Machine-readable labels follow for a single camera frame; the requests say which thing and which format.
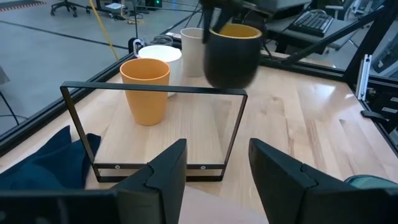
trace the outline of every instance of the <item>mug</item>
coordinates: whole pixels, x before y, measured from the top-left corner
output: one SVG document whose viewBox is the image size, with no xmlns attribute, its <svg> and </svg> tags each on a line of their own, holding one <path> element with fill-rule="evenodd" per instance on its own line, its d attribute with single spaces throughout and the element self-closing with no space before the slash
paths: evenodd
<svg viewBox="0 0 398 224">
<path fill-rule="evenodd" d="M 161 60 L 170 66 L 169 85 L 179 86 L 182 80 L 182 54 L 180 49 L 170 46 L 153 45 L 140 49 L 138 58 L 153 58 Z"/>
<path fill-rule="evenodd" d="M 170 67 L 152 58 L 138 58 L 120 66 L 123 83 L 168 85 Z M 151 126 L 161 122 L 166 113 L 167 92 L 126 90 L 126 98 L 136 123 Z"/>
<path fill-rule="evenodd" d="M 205 45 L 202 43 L 203 29 L 185 28 L 181 30 L 183 74 L 188 77 L 202 77 Z"/>
<path fill-rule="evenodd" d="M 226 24 L 220 33 L 210 29 L 204 70 L 215 88 L 245 88 L 254 79 L 260 61 L 262 33 L 242 24 Z"/>
<path fill-rule="evenodd" d="M 137 48 L 137 45 L 141 45 L 141 48 L 146 47 L 146 46 L 151 46 L 151 45 L 172 46 L 173 39 L 167 35 L 148 35 L 148 36 L 145 36 L 144 38 L 142 38 L 142 40 L 135 39 L 132 42 L 132 48 L 133 48 L 134 55 L 136 57 L 138 57 L 138 51 L 139 51 L 139 49 Z"/>
</svg>

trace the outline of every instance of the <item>keyboard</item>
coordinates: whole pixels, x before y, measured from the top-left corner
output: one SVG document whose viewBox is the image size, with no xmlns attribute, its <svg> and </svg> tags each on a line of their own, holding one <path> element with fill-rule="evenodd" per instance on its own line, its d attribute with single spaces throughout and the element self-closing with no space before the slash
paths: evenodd
<svg viewBox="0 0 398 224">
<path fill-rule="evenodd" d="M 333 18 L 320 12 L 304 12 L 295 22 L 288 26 L 288 29 L 310 34 L 317 37 L 324 37 L 329 29 Z"/>
</svg>

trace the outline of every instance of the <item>orange cup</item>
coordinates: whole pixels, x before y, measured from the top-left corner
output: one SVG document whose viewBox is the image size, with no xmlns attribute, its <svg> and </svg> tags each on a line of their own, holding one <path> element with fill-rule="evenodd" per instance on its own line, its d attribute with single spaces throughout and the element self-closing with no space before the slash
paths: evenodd
<svg viewBox="0 0 398 224">
<path fill-rule="evenodd" d="M 138 58 L 120 66 L 123 83 L 140 85 L 168 85 L 170 67 L 151 58 Z M 126 98 L 135 121 L 151 126 L 164 119 L 167 92 L 126 90 Z"/>
</svg>

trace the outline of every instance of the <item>black cup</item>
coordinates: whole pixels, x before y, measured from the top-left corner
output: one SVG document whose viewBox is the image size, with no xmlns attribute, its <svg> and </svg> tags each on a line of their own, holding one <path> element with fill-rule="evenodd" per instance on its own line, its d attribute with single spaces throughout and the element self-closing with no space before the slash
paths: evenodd
<svg viewBox="0 0 398 224">
<path fill-rule="evenodd" d="M 210 29 L 205 47 L 205 75 L 215 88 L 245 88 L 260 61 L 262 33 L 241 24 L 226 24 L 219 34 Z"/>
</svg>

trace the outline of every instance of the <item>navy towel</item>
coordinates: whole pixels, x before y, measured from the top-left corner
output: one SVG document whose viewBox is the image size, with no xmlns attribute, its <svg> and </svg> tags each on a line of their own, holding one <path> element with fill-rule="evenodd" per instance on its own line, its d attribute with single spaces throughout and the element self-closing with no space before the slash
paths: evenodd
<svg viewBox="0 0 398 224">
<path fill-rule="evenodd" d="M 101 137 L 87 134 L 94 155 Z M 37 152 L 0 174 L 0 190 L 84 189 L 90 160 L 70 127 L 55 134 Z"/>
</svg>

